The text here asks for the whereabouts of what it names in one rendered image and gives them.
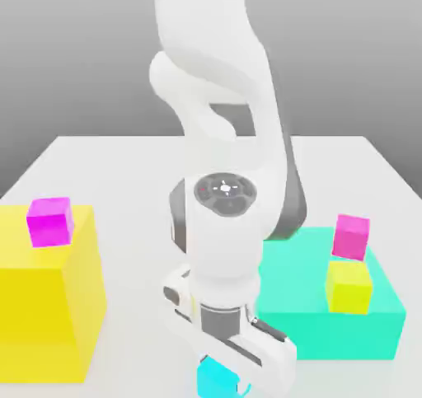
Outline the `small pink cube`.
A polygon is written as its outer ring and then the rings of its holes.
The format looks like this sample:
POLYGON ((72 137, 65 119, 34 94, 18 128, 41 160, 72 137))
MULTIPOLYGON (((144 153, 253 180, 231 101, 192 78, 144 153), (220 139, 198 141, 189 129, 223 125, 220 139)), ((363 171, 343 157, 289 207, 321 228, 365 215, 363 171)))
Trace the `small pink cube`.
POLYGON ((370 220, 339 214, 336 220, 332 255, 363 261, 367 250, 370 220))

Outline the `small magenta cube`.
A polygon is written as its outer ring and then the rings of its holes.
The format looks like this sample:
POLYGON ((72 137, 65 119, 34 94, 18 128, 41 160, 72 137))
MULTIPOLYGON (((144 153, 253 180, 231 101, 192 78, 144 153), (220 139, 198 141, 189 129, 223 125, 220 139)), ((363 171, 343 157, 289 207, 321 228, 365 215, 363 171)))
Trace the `small magenta cube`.
POLYGON ((26 223, 34 248, 70 245, 74 230, 70 198, 34 199, 26 223))

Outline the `large teal box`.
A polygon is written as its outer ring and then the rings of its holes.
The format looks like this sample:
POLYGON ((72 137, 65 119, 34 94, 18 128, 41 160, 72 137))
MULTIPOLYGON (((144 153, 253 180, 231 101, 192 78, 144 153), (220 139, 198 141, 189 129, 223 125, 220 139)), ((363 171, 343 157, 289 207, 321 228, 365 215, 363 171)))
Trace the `large teal box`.
POLYGON ((304 227, 288 240, 265 242, 258 316, 290 337, 300 360, 392 360, 406 309, 373 251, 365 255, 373 281, 368 314, 328 308, 333 236, 331 227, 304 227))

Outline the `small cyan cube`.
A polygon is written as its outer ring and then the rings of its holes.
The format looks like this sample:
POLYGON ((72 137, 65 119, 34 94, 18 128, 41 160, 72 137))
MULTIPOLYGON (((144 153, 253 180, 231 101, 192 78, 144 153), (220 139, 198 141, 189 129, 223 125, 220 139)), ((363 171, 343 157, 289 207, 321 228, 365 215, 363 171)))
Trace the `small cyan cube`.
POLYGON ((245 398, 251 384, 243 385, 236 373, 205 355, 197 367, 196 389, 199 398, 245 398))

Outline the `large yellow box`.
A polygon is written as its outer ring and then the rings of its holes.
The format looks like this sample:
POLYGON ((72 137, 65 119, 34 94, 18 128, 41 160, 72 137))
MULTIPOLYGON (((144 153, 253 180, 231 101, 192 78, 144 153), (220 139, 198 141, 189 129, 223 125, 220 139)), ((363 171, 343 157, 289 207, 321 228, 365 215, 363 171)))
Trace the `large yellow box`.
POLYGON ((106 314, 93 208, 71 244, 34 248, 25 205, 0 205, 0 383, 82 383, 106 314))

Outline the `small yellow cube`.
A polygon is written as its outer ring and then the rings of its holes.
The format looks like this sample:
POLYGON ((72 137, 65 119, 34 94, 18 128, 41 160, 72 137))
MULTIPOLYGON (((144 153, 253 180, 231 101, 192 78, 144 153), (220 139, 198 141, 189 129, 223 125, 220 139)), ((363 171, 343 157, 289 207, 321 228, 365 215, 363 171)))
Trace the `small yellow cube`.
POLYGON ((366 315, 373 293, 367 265, 357 260, 332 260, 326 273, 326 300, 334 313, 366 315))

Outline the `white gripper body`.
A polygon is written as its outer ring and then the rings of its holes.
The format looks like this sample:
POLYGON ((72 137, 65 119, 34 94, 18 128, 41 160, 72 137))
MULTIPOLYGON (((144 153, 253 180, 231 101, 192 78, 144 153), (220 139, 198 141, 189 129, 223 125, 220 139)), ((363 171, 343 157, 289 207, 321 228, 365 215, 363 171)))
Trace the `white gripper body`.
POLYGON ((240 333, 216 339, 175 309, 173 330, 187 341, 199 357, 209 356, 236 373, 267 398, 284 398, 294 384, 297 352, 293 342, 282 341, 256 327, 244 312, 240 333))

